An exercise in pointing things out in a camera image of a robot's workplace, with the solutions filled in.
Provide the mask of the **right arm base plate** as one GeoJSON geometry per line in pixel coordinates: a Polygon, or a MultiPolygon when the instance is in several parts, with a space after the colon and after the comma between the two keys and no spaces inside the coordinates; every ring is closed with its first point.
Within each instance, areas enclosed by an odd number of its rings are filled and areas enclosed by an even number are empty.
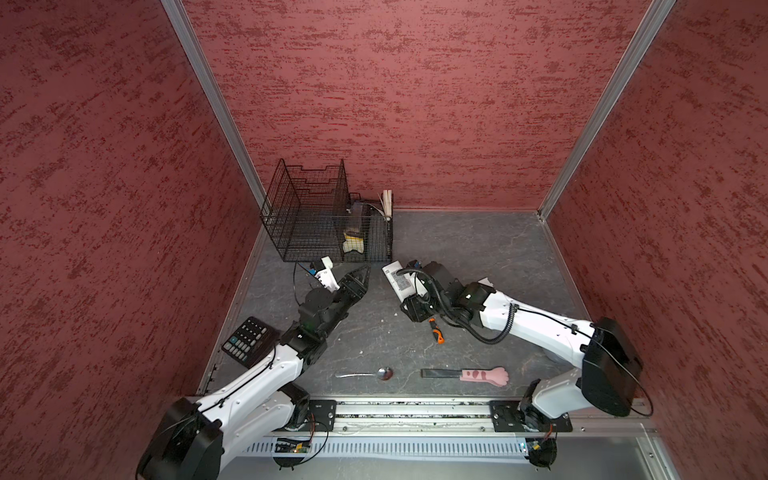
{"type": "Polygon", "coordinates": [[[521,408],[519,401],[492,400],[488,403],[496,433],[571,433],[570,418],[563,414],[550,419],[532,406],[521,408]]]}

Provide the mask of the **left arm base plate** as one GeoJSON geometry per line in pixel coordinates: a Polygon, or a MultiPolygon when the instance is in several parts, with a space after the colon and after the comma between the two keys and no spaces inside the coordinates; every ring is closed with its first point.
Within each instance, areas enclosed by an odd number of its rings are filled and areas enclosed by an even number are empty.
{"type": "Polygon", "coordinates": [[[292,428],[300,432],[310,432],[312,430],[319,430],[321,432],[332,431],[334,429],[337,407],[338,402],[336,400],[304,400],[294,410],[294,424],[292,428]]]}

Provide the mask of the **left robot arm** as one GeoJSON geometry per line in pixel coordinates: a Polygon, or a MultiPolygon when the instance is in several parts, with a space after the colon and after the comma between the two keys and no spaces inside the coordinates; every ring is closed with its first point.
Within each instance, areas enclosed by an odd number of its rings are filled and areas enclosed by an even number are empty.
{"type": "Polygon", "coordinates": [[[285,332],[268,328],[257,361],[218,391],[183,397],[166,411],[135,470],[137,479],[215,479],[247,445],[308,421],[309,394],[295,381],[327,348],[327,339],[367,293],[371,269],[344,275],[338,289],[311,290],[285,332]]]}

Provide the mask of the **long white remote control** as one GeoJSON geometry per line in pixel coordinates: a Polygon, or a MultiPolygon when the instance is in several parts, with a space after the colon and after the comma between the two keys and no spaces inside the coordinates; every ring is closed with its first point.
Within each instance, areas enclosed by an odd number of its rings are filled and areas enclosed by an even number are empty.
{"type": "Polygon", "coordinates": [[[403,302],[413,295],[426,297],[427,290],[414,273],[399,274],[403,266],[399,261],[392,262],[382,268],[382,271],[392,286],[398,299],[403,302]]]}

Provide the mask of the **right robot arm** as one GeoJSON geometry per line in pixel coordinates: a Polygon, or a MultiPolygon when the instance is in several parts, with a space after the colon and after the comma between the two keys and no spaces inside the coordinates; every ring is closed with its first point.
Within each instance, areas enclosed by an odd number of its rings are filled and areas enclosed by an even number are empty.
{"type": "Polygon", "coordinates": [[[514,336],[570,365],[566,373],[527,387],[518,411],[528,428],[588,407],[614,417],[634,412],[636,395],[644,390],[643,362],[616,320],[573,319],[542,310],[501,292],[488,279],[462,284],[437,262],[394,262],[383,271],[411,321],[442,318],[487,346],[514,336]]]}

